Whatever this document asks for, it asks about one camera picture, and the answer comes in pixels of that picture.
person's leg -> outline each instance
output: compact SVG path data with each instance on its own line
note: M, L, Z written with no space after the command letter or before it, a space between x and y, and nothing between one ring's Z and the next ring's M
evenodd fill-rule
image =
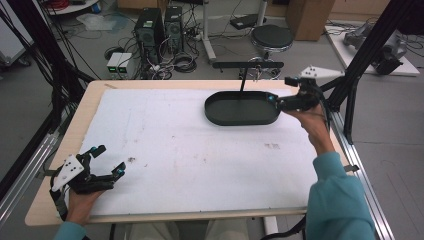
M247 219L210 220L205 240L248 240Z
M179 240L175 222L133 223L129 240Z

black tray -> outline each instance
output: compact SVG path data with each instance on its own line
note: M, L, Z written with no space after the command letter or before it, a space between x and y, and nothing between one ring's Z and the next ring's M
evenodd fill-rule
M217 92L205 101L205 115L221 126L266 125L277 120L280 111L267 100L274 94L262 91Z

person's right hand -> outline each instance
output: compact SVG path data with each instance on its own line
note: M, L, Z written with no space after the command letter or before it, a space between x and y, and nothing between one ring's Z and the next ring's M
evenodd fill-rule
M285 113L299 120L301 126L308 133L309 141L314 146L317 155L334 151L320 104L308 111L288 111Z

round black stool seat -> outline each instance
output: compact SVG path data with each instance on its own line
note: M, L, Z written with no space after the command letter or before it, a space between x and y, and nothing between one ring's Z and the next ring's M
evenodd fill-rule
M271 48L269 50L285 51L291 47L293 37L287 28L275 25L263 25L253 29L252 42L258 47Z

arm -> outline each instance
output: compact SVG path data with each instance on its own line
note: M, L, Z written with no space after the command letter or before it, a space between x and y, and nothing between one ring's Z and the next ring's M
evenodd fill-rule
M308 132L318 157L318 181L309 192L306 215L308 239L375 239L374 223L361 182L348 176L335 152L320 105L306 112L288 112Z
M97 198L103 193L76 194L73 190L69 192L69 209L66 221L60 226L54 239L80 240L86 231L84 225L90 217L90 211Z

